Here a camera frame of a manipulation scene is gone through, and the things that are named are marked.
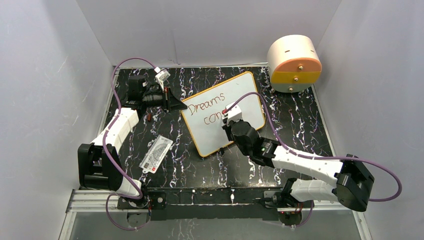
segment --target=wire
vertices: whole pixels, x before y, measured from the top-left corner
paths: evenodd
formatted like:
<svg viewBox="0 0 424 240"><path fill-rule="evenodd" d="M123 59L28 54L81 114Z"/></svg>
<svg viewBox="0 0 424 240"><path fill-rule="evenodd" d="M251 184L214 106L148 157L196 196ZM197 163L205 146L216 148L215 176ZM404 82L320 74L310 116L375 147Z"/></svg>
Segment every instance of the wire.
<svg viewBox="0 0 424 240"><path fill-rule="evenodd" d="M303 222L301 222L301 223L299 223L299 224L297 224L296 225L296 228L298 228L298 227L301 227L301 226L303 226L310 218L311 218L311 216L312 216L312 209L314 208L314 206L315 206L315 204L314 204L314 200L311 200L310 201L310 209L309 209L309 213L307 214L307 217L306 217L306 219L303 221Z"/></svg>
<svg viewBox="0 0 424 240"><path fill-rule="evenodd" d="M104 149L104 152L106 153L106 155L107 155L107 157L109 158L109 160L110 160L110 162L112 162L112 164L113 164L113 166L123 175L123 177L124 178L126 178L127 180L128 180L128 182L137 190L137 192L138 192L138 196L131 196L131 195L126 195L126 194L117 194L117 193L111 193L109 196L107 196L107 199L106 199L106 214L107 214L107 217L109 218L109 220L113 223L113 225L115 225L115 226L117 226L118 228L120 228L120 229L122 229L122 230L128 230L128 231L133 231L133 230L137 230L137 229L139 229L139 228L142 228L142 227L144 227L144 225L147 223L144 223L144 224L142 224L141 226L138 226L138 227L135 227L135 228L127 228L127 227L123 227L123 226L121 226L121 225L119 225L118 223L116 223L113 219L112 219L112 217L111 217L111 214L109 213L109 208L108 208L108 203L109 203L109 199L112 197L112 196L119 196L119 197L124 197L124 198L129 198L129 199L142 199L143 198L143 192L142 192L142 190L139 188L139 186L137 186L137 184L133 181L133 179L130 177L130 176L128 176L125 172L124 172L124 170L122 170L122 168L118 165L118 163L116 163L116 161L114 160L114 158L112 157L112 155L111 155L111 153L109 152L109 150L108 150L108 148L107 148L107 145L106 145L106 138L107 138L107 136L108 136L108 133L109 133L109 129L111 129L112 128L112 126L115 124L115 122L118 120L118 118L119 118L119 116L120 116L120 114L121 114L121 108L122 108L122 106L121 106L121 101L120 101L120 99L119 99L119 97L118 97L118 93L117 93L117 91L115 90L115 83L114 83L114 79L115 79L115 73L116 73L116 71L118 70L118 68L123 64L123 63L125 63L125 62L127 62L127 61L129 61L129 60L134 60L134 59L137 59L137 60L143 60L143 61L145 61L145 62L147 62L148 64L150 64L153 68L156 68L156 66L155 65L153 65L153 63L151 63L150 61L148 61L148 60L146 60L146 59L144 59L144 58L141 58L141 57L131 57L131 58L127 58L127 59L125 59L125 60L123 60L123 61L121 61L120 63L118 63L118 65L116 65L115 66L115 68L113 69L113 71L112 71L112 76L111 76L111 80L110 80L110 87L112 88L112 92L113 92L113 96L115 97L115 99L116 99L116 101L117 101L117 103L118 103L118 113L116 114L116 116L112 119L112 121L110 122L110 124L106 127L106 129L105 129L105 131L104 131L104 135L103 135L103 141L102 141L102 144L103 144L103 149Z"/></svg>
<svg viewBox="0 0 424 240"><path fill-rule="evenodd" d="M302 212L302 209L304 209L304 203L303 203L303 202L300 204L299 213L301 213L301 212Z"/></svg>
<svg viewBox="0 0 424 240"><path fill-rule="evenodd" d="M401 180L399 179L399 177L390 169L388 169L387 167L373 162L371 160L367 160L367 159L363 159L363 158L356 158L356 157L348 157L348 156L307 156L307 155L303 155L303 154L298 154L297 152L295 152L294 150L292 150L290 147L288 147L280 138L280 136L278 135L274 125L273 125L273 121L271 120L271 116L268 112L268 108L265 102L265 99L257 92L248 92L246 94L244 94L243 96L241 96L237 101L235 101L235 103L230 106L228 109L226 109L225 112L228 112L229 110L231 110L235 105L237 105L242 99L244 99L245 97L249 96L249 95L257 95L260 99L260 101L262 102L263 105L263 110L265 111L266 117L268 119L269 125L271 126L272 132L274 133L275 137L277 138L278 142L281 144L281 146L286 149L289 153L300 157L300 158L304 158L304 159L315 159L315 160L348 160L348 161L357 161L357 162L363 162L363 163L367 163L370 165L373 165L383 171L385 171L386 173L390 174L394 180L397 183L397 192L390 196L390 197L386 197L386 198L370 198L369 201L370 202L387 202L387 201L391 201L397 197L399 197L399 195L402 193L402 183ZM313 204L310 207L310 211L309 211L309 215L306 218L305 222L311 217L312 214L312 208L313 208ZM303 224L305 224L305 222L301 223L298 225L298 227L302 226Z"/></svg>
<svg viewBox="0 0 424 240"><path fill-rule="evenodd" d="M150 197L147 196L147 202L141 207L137 207L138 209L144 209L150 203Z"/></svg>

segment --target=white wall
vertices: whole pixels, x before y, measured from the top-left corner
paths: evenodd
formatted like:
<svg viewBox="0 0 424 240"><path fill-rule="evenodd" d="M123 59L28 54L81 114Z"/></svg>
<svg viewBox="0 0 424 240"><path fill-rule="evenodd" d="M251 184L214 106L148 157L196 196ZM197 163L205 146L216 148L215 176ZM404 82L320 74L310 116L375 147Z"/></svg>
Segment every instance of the white wall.
<svg viewBox="0 0 424 240"><path fill-rule="evenodd" d="M113 65L140 56L160 66L266 62L271 44L291 34L317 46L340 1L77 0Z"/></svg>
<svg viewBox="0 0 424 240"><path fill-rule="evenodd" d="M316 86L338 155L352 153L392 169L402 195L370 203L374 240L424 239L424 2L343 0L317 48ZM372 168L371 197L396 183Z"/></svg>
<svg viewBox="0 0 424 240"><path fill-rule="evenodd" d="M57 239L112 66L75 0L0 2L0 239Z"/></svg>

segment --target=black bracket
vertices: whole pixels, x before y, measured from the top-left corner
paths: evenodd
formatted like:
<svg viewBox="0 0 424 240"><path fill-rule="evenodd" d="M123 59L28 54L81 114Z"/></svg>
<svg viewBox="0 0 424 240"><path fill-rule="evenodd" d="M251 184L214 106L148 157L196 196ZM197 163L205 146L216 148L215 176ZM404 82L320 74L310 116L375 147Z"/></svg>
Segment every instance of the black bracket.
<svg viewBox="0 0 424 240"><path fill-rule="evenodd" d="M167 206L167 193L164 191L149 191L148 198L150 199L152 210L163 210ZM123 199L120 197L117 208L120 210L147 209L149 205L146 203L146 201L134 201L133 199Z"/></svg>
<svg viewBox="0 0 424 240"><path fill-rule="evenodd" d="M107 150L121 167L116 148L108 144ZM123 176L109 160L103 146L81 144L78 148L78 170L82 187L112 191L121 187Z"/></svg>
<svg viewBox="0 0 424 240"><path fill-rule="evenodd" d="M373 189L374 176L360 161L342 160L340 173L336 173L336 188L332 193L338 202L346 208L357 212L365 212Z"/></svg>

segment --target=white cylinder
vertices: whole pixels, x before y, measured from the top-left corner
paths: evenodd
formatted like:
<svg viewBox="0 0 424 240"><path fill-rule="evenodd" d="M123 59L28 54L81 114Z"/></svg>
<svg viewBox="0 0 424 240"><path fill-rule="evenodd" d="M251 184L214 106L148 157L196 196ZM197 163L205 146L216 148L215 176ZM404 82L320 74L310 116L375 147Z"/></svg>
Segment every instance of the white cylinder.
<svg viewBox="0 0 424 240"><path fill-rule="evenodd" d="M266 59L271 86L283 93L307 89L322 71L311 39L303 35L279 38L269 48Z"/></svg>

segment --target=glass panel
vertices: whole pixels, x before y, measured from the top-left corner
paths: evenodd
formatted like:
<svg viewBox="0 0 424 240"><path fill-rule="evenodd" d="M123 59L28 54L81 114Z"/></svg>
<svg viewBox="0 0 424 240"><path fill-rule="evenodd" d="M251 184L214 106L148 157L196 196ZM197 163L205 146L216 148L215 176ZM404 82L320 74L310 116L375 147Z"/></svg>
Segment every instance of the glass panel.
<svg viewBox="0 0 424 240"><path fill-rule="evenodd" d="M113 219L128 226L125 212L112 212ZM145 221L141 214L139 221ZM72 229L72 240L360 240L355 218L350 210L317 210L299 229L282 228L280 222L261 219L177 219L152 221L134 232L115 227L104 212L79 212Z"/></svg>

